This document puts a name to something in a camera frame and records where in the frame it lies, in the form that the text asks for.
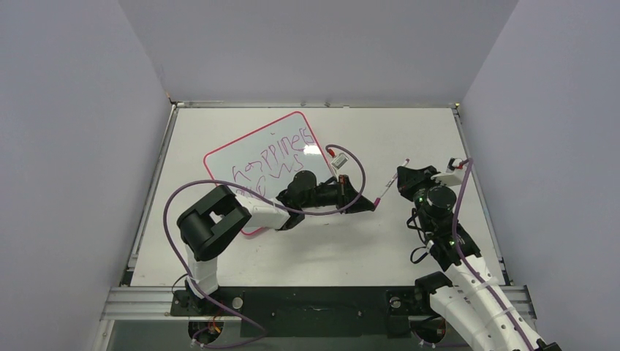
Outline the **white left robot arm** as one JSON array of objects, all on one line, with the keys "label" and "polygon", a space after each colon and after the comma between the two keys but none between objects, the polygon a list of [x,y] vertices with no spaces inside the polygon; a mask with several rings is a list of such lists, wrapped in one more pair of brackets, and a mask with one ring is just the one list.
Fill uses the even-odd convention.
[{"label": "white left robot arm", "polygon": [[189,258],[189,304],[199,314],[210,314],[217,307],[217,258],[240,231],[290,230],[306,218],[310,208],[334,207],[344,214],[376,208],[347,175],[320,183],[313,172],[302,170],[275,198],[266,200],[236,194],[233,188],[230,182],[216,186],[177,219]]}]

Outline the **pink framed whiteboard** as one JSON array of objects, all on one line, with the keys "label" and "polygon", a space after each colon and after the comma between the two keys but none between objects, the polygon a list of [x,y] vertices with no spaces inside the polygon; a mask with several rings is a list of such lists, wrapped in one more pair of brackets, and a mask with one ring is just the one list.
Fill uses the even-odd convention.
[{"label": "pink framed whiteboard", "polygon": [[288,113],[224,144],[203,158],[212,179],[229,181],[237,195],[253,198],[253,190],[274,198],[287,188],[294,176],[308,170],[317,181],[333,176],[325,152],[318,143],[305,115]]}]

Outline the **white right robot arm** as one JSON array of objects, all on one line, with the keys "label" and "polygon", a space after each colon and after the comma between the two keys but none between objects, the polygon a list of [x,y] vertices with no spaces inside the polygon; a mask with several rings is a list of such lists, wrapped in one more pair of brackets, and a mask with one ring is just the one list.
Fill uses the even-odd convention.
[{"label": "white right robot arm", "polygon": [[413,204],[408,226],[420,232],[438,272],[415,281],[414,306],[433,312],[473,350],[560,350],[523,318],[506,296],[458,215],[471,173],[468,161],[446,173],[399,166],[399,194]]}]

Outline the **white marker pen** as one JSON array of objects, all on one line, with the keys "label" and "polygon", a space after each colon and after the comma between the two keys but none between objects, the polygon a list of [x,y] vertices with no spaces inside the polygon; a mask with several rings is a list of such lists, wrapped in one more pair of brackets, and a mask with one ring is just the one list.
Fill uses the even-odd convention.
[{"label": "white marker pen", "polygon": [[[401,164],[400,167],[406,167],[410,162],[410,158],[406,158]],[[389,179],[389,181],[385,184],[384,189],[382,190],[382,192],[380,193],[380,195],[377,197],[377,200],[380,201],[388,192],[388,190],[391,188],[391,186],[396,182],[398,178],[398,172],[396,171],[393,176]]]}]

